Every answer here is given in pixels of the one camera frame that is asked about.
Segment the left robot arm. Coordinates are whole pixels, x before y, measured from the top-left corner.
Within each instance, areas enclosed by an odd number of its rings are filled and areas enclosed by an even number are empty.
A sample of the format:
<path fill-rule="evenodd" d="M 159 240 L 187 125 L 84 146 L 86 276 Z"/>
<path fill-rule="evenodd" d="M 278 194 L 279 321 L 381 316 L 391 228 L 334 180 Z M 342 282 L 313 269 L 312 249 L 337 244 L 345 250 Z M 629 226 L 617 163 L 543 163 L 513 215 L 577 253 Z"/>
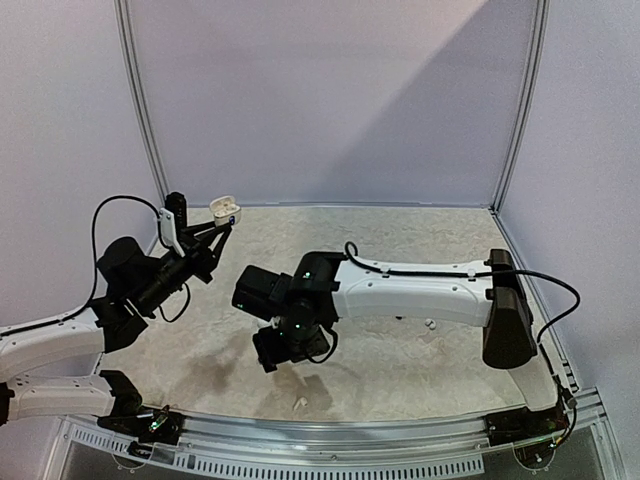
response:
<path fill-rule="evenodd" d="M 128 434 L 148 426 L 138 390 L 118 370 L 86 377 L 31 379 L 29 371 L 67 358 L 108 354 L 131 346 L 155 311 L 192 277 L 212 281 L 224 245 L 239 220 L 233 214 L 186 227 L 162 257 L 144 254 L 130 237 L 113 241 L 97 262 L 104 296 L 77 313 L 1 331 L 1 421 L 85 414 L 110 418 Z"/>

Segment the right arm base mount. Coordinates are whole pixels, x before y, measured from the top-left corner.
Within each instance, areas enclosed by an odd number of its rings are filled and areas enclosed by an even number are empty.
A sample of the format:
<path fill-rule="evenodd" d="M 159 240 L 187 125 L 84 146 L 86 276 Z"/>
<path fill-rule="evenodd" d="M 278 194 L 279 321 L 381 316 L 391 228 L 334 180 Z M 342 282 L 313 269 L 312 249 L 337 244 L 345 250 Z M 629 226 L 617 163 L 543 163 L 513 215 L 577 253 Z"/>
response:
<path fill-rule="evenodd" d="M 526 406 L 483 416 L 489 444 L 494 446 L 539 440 L 564 431 L 570 421 L 561 403 L 531 411 Z"/>

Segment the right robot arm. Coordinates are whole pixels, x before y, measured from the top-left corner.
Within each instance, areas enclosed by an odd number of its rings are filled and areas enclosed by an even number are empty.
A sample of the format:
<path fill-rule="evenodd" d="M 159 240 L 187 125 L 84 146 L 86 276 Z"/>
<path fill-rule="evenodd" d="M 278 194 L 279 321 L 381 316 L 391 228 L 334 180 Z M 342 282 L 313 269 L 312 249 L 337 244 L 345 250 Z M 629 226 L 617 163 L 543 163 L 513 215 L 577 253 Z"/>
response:
<path fill-rule="evenodd" d="M 341 319 L 423 318 L 479 328 L 484 364 L 508 372 L 525 401 L 517 427 L 537 436 L 554 422 L 560 393 L 534 338 L 520 274 L 504 249 L 486 260 L 426 265 L 365 260 L 347 243 L 344 252 L 305 254 L 292 275 L 247 266 L 231 304 L 266 322 L 252 342 L 267 373 L 286 362 L 326 362 Z"/>

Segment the white stem earbud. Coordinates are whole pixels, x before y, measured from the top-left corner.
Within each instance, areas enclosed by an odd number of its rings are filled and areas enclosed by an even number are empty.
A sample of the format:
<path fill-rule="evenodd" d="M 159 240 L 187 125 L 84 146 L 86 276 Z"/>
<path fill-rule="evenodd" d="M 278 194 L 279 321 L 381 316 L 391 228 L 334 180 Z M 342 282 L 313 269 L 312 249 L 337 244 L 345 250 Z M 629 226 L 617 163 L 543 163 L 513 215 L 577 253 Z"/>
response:
<path fill-rule="evenodd" d="M 305 397 L 300 397 L 296 400 L 294 404 L 294 409 L 297 410 L 301 407 L 305 407 L 308 405 L 308 400 Z"/>

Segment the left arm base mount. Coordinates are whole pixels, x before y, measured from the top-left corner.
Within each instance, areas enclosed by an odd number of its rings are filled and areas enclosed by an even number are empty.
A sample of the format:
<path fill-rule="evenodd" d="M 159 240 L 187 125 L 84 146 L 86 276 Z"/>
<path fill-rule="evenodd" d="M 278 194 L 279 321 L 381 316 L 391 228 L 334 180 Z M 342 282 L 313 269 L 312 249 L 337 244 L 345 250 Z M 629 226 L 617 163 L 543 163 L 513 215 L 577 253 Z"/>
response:
<path fill-rule="evenodd" d="M 186 416 L 169 405 L 153 408 L 141 405 L 135 413 L 99 417 L 103 429 L 137 439 L 139 443 L 176 446 L 183 432 Z"/>

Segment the white charging case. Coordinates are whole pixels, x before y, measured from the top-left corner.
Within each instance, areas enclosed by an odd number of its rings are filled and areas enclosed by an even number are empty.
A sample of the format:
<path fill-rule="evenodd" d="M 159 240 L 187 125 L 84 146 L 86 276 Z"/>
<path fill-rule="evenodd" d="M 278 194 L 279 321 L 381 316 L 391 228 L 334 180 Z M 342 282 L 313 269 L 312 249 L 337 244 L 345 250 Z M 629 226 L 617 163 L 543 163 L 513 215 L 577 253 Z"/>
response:
<path fill-rule="evenodd" d="M 209 204 L 209 210 L 216 227 L 236 225 L 241 220 L 242 209 L 236 203 L 236 199 L 230 195 L 213 200 Z"/>

